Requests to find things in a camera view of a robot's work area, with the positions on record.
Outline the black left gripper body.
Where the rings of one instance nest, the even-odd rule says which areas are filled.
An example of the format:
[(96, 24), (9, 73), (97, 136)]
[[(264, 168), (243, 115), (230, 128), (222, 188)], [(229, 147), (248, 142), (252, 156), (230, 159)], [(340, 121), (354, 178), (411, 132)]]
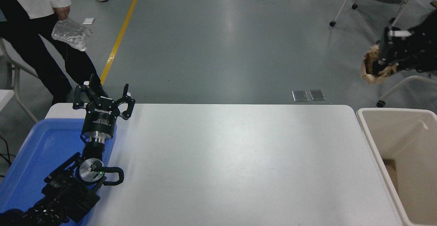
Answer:
[(91, 137), (99, 132), (100, 136), (113, 138), (116, 120), (120, 114), (118, 106), (113, 105), (114, 103), (115, 100), (106, 97), (90, 100), (85, 107), (86, 115), (81, 134)]

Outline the person's hand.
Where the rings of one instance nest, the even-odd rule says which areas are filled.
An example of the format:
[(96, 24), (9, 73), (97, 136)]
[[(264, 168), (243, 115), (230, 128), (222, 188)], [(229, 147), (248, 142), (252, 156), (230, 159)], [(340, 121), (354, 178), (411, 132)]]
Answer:
[(70, 14), (70, 6), (66, 7), (53, 7), (55, 14), (59, 20), (66, 20)]

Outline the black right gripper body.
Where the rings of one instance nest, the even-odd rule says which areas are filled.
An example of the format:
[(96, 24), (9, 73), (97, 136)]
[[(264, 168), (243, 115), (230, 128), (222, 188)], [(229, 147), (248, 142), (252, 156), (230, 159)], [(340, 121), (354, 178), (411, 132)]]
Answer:
[(411, 36), (408, 38), (409, 57), (406, 70), (417, 72), (432, 72), (437, 69), (437, 11), (433, 10), (425, 20), (408, 28)]

